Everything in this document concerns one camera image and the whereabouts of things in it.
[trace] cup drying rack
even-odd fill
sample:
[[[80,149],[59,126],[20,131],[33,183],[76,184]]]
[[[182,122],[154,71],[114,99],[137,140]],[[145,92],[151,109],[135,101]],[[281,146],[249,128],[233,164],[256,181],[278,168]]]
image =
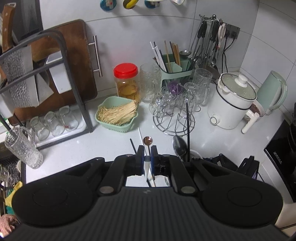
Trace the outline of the cup drying rack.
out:
[[[36,33],[28,38],[26,38],[23,42],[21,42],[20,44],[18,44],[17,46],[13,47],[11,50],[3,53],[1,56],[0,56],[0,62],[2,62],[6,57],[8,57],[10,54],[12,54],[13,52],[23,48],[23,47],[26,47],[27,45],[29,45],[30,43],[34,42],[34,41],[37,41],[43,37],[51,37],[53,38],[55,41],[57,41],[58,45],[59,45],[59,48],[61,50],[61,53],[62,53],[62,58],[61,59],[58,59],[54,62],[51,62],[49,64],[46,64],[44,66],[41,66],[37,69],[34,69],[26,74],[24,74],[23,76],[15,79],[13,82],[9,83],[6,85],[6,81],[4,81],[1,85],[0,85],[0,94],[7,91],[9,88],[13,87],[14,85],[26,80],[27,78],[31,77],[31,76],[34,76],[36,74],[39,74],[43,71],[46,71],[56,65],[59,65],[59,64],[64,64],[65,65],[65,69],[66,69],[66,73],[67,73],[67,76],[68,76],[68,79],[70,81],[70,85],[72,87],[72,91],[73,91],[73,94],[74,94],[74,97],[75,97],[75,100],[76,100],[76,103],[77,103],[77,106],[78,106],[78,109],[79,111],[81,112],[82,114],[82,123],[83,123],[83,128],[79,128],[79,130],[75,130],[73,132],[68,132],[68,133],[65,133],[65,134],[62,134],[59,138],[55,138],[54,140],[51,140],[51,141],[47,141],[47,142],[44,142],[43,145],[37,145],[37,149],[41,150],[41,149],[44,149],[44,148],[47,148],[47,147],[50,147],[50,146],[53,146],[53,145],[56,145],[58,143],[61,143],[61,142],[64,142],[66,140],[70,140],[72,138],[75,138],[75,137],[78,137],[80,135],[83,135],[83,134],[86,134],[86,133],[90,133],[90,132],[93,132],[94,128],[91,124],[91,120],[90,120],[90,117],[89,117],[89,114],[86,110],[86,107],[85,107],[85,104],[82,102],[81,100],[81,96],[78,92],[78,89],[77,89],[77,86],[73,80],[73,76],[72,76],[72,73],[70,71],[70,66],[69,66],[69,63],[68,63],[68,60],[67,60],[67,46],[66,46],[66,41],[64,39],[64,36],[62,35],[61,32],[57,31],[57,30],[54,30],[54,29],[49,29],[49,30],[44,30],[44,31],[41,31],[39,33]],[[19,124],[21,126],[23,126],[23,124],[21,123],[21,121],[17,118],[17,116],[14,114],[14,117],[18,120]],[[5,128],[10,132],[10,133],[13,133],[10,126],[5,122],[4,118],[0,115],[0,121],[2,122],[2,124],[5,126]]]

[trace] metal screw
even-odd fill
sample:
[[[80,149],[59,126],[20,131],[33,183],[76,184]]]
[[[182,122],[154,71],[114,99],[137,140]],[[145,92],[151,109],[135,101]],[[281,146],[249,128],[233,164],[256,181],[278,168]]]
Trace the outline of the metal screw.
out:
[[[110,194],[110,193],[114,192],[114,188],[110,187],[110,186],[103,186],[100,188],[100,192],[103,194]]]
[[[185,194],[192,194],[195,192],[195,188],[191,186],[184,186],[181,188],[181,192]]]

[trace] cutting board handle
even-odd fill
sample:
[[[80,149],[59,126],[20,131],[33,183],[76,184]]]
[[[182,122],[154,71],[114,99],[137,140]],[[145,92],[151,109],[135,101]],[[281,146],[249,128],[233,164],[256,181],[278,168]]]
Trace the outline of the cutting board handle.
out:
[[[94,48],[95,48],[95,51],[96,51],[96,61],[98,63],[98,68],[94,70],[94,73],[99,72],[99,76],[102,77],[103,73],[102,73],[102,67],[101,67],[101,64],[100,64],[98,40],[97,40],[96,35],[94,35],[93,43],[89,43],[89,46],[92,46],[92,45],[94,45]]]

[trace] jar of pickled food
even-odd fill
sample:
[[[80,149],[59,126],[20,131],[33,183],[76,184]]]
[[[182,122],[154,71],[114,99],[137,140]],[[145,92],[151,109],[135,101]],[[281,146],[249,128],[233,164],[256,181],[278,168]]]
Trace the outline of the jar of pickled food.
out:
[[[137,66],[132,63],[122,63],[117,65],[113,72],[118,96],[140,102]]]

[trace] pot lid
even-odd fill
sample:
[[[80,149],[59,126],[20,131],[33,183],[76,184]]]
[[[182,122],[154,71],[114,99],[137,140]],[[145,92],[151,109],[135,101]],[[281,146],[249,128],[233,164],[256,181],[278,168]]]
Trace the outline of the pot lid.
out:
[[[231,92],[244,99],[255,100],[257,98],[255,90],[248,83],[248,78],[242,74],[237,76],[225,73],[221,75],[221,81]]]

